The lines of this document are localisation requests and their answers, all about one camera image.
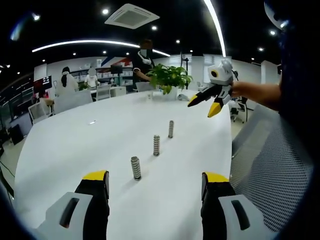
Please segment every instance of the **green leaves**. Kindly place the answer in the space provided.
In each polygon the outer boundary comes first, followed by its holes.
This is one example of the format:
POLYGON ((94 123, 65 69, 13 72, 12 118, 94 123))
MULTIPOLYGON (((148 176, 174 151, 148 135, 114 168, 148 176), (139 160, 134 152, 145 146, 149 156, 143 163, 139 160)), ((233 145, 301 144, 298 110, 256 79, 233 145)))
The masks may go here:
POLYGON ((163 94, 170 93, 172 87, 183 89, 193 79, 183 67, 165 66, 162 64, 156 65, 147 75, 151 77, 150 84, 152 86, 161 86, 163 94))

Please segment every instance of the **white robotic device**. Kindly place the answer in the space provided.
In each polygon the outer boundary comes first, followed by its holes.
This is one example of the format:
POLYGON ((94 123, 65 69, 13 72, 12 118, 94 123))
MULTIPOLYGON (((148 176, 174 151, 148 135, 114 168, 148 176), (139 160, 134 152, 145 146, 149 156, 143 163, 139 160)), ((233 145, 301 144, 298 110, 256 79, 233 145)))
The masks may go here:
POLYGON ((218 114, 222 107, 231 99, 232 83, 234 81, 232 69, 233 67, 227 59, 223 59, 219 66, 210 66, 208 68, 208 74, 211 83, 191 98, 188 107, 215 97, 208 113, 208 118, 218 114))

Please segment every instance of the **white shirt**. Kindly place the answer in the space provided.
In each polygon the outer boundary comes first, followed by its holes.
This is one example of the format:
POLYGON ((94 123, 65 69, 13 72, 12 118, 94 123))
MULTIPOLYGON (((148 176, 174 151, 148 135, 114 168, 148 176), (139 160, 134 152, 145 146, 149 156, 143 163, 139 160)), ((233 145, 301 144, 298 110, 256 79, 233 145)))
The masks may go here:
POLYGON ((91 88, 96 87, 96 82, 98 81, 97 75, 89 76, 89 74, 85 77, 84 82, 88 83, 91 88))
POLYGON ((78 91, 79 86, 75 78, 67 72, 63 72, 62 75, 66 75, 66 86, 64 87, 62 85, 61 78, 60 78, 56 84, 55 95, 59 97, 62 95, 72 94, 78 91))

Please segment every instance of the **screen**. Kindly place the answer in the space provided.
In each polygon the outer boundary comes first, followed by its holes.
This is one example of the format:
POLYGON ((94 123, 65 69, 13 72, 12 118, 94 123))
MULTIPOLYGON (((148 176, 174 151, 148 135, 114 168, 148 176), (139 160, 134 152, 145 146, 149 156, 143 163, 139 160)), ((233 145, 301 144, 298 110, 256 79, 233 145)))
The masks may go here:
POLYGON ((33 82, 34 93, 39 93, 40 90, 47 90, 52 88, 51 75, 40 78, 33 82))

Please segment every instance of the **ceiling air conditioner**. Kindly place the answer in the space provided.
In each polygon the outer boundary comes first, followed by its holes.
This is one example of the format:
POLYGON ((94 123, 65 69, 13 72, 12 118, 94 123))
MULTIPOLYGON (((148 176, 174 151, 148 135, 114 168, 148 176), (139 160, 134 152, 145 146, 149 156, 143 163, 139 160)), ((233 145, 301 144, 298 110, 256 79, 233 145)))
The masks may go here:
POLYGON ((152 12, 127 3, 115 11, 104 23, 128 29, 137 29, 159 18, 152 12))

